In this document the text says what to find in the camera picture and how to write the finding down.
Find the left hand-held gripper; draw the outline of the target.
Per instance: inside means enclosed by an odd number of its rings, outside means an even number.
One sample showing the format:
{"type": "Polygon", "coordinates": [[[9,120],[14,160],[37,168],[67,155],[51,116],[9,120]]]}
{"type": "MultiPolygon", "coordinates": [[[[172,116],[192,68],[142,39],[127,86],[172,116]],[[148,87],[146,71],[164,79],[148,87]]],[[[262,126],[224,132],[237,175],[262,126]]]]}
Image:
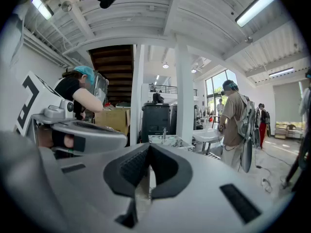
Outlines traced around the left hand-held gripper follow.
{"type": "Polygon", "coordinates": [[[73,120],[73,102],[63,98],[43,79],[29,71],[22,82],[27,99],[17,118],[17,131],[26,136],[33,120],[73,135],[121,134],[111,127],[73,120]]]}

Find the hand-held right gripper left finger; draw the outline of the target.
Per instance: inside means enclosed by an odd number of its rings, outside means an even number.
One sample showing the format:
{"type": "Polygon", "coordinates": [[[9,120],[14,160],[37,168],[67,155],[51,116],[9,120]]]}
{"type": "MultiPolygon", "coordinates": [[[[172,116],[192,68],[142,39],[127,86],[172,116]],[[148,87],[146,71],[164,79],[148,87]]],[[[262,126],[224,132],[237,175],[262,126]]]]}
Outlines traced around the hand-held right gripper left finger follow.
{"type": "Polygon", "coordinates": [[[56,159],[50,149],[41,148],[49,184],[71,226],[84,233],[107,232],[108,224],[118,217],[127,224],[143,217],[150,207],[146,177],[135,186],[133,197],[114,194],[104,180],[104,168],[110,161],[139,147],[66,159],[56,159]]]}

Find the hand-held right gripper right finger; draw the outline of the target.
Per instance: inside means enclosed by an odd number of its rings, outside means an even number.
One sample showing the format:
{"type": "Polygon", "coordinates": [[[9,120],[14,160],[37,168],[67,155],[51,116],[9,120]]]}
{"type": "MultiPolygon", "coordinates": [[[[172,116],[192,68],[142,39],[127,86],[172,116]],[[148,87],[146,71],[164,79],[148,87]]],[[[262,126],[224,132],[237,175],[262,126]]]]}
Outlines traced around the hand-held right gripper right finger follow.
{"type": "Polygon", "coordinates": [[[189,151],[150,144],[148,159],[156,177],[148,233],[273,232],[292,198],[272,200],[245,175],[189,151]]]}

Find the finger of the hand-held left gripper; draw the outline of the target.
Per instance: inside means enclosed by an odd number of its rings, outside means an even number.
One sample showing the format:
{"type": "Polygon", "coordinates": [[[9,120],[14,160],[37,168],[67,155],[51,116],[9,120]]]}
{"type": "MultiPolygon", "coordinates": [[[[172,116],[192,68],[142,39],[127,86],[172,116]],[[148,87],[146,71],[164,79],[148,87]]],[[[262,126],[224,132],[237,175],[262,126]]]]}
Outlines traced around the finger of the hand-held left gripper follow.
{"type": "Polygon", "coordinates": [[[87,155],[104,153],[124,148],[127,136],[115,131],[81,131],[74,133],[73,154],[87,155]]]}

